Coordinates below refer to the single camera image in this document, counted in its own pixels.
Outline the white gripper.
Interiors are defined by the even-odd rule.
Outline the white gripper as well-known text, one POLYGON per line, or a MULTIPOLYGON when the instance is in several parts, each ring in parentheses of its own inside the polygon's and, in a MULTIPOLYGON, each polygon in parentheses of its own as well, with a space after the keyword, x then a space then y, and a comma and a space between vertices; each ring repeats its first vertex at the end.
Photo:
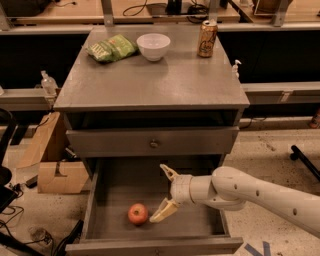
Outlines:
POLYGON ((160 168, 171 182, 170 194, 172 199, 163 199, 158 209, 149 218, 151 223, 159 223, 171 216, 178 210, 179 205, 193 203, 190 195, 190 184, 193 176, 179 175, 175 170, 165 164, 161 164, 160 168))

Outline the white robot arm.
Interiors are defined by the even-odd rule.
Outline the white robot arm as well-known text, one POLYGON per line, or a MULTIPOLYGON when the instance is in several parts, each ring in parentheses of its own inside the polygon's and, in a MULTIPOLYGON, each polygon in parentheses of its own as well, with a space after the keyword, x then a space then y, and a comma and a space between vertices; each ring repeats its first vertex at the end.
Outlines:
POLYGON ((228 166, 203 176, 178 174, 165 164, 160 168, 171 182, 171 199, 163 199, 150 217, 152 223, 163 221, 184 204, 237 211, 249 201, 320 237, 320 197, 317 195, 263 181, 228 166))

